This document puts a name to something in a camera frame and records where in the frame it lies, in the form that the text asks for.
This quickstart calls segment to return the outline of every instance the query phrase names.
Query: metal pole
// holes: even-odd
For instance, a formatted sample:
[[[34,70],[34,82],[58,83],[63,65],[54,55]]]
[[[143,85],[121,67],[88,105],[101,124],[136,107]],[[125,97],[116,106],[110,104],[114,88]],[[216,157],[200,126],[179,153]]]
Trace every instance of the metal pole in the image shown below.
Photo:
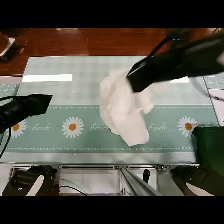
[[[121,167],[121,173],[125,178],[132,196],[162,196],[158,191],[145,183],[141,178],[133,174],[126,167]]]

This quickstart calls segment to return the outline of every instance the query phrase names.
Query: wooden floor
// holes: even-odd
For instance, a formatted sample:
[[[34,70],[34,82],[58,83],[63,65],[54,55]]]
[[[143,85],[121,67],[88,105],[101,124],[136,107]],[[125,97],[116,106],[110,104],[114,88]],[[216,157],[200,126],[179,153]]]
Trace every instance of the wooden floor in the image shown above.
[[[194,39],[206,28],[194,28]],[[29,57],[69,55],[148,55],[165,37],[164,28],[14,28],[0,29],[20,48],[0,61],[0,75],[21,75]]]

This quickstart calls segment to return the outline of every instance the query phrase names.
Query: crumpled white cloth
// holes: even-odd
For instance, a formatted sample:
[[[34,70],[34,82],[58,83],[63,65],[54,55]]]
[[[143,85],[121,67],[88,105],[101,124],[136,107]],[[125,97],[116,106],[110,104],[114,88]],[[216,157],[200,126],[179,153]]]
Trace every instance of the crumpled white cloth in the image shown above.
[[[150,89],[133,93],[126,79],[129,70],[111,73],[100,84],[100,115],[111,132],[120,135],[128,146],[145,144],[149,132],[142,116],[153,108]]]

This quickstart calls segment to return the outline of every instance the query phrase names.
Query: flower center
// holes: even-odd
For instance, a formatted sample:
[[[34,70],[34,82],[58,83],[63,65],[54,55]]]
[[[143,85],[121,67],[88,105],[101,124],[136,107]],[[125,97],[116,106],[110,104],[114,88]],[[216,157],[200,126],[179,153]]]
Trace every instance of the flower center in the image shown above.
[[[70,125],[69,125],[69,129],[70,129],[71,131],[74,131],[74,130],[76,129],[76,124],[70,124]]]
[[[13,130],[13,131],[18,131],[18,130],[19,130],[19,127],[20,127],[20,125],[19,125],[19,124],[16,124],[16,125],[14,125],[14,126],[12,127],[12,130]]]
[[[192,130],[192,124],[190,124],[190,123],[186,123],[185,124],[185,128],[187,129],[187,130]]]

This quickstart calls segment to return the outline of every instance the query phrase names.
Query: daisy print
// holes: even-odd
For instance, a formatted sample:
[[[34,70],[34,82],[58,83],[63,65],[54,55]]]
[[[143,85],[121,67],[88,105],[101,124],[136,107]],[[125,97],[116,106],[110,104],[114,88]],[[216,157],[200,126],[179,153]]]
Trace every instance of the daisy print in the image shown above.
[[[11,127],[11,136],[12,138],[17,138],[20,135],[23,134],[23,132],[26,130],[26,121],[21,121],[18,124],[15,124],[13,127]]]
[[[75,138],[82,134],[83,127],[84,124],[81,119],[79,119],[78,117],[69,117],[65,122],[63,122],[63,135],[65,135],[66,138]]]
[[[185,137],[190,137],[191,132],[194,130],[194,128],[197,126],[197,122],[194,120],[194,118],[190,117],[182,117],[178,121],[177,127],[179,128],[178,130],[182,132],[182,135]]]

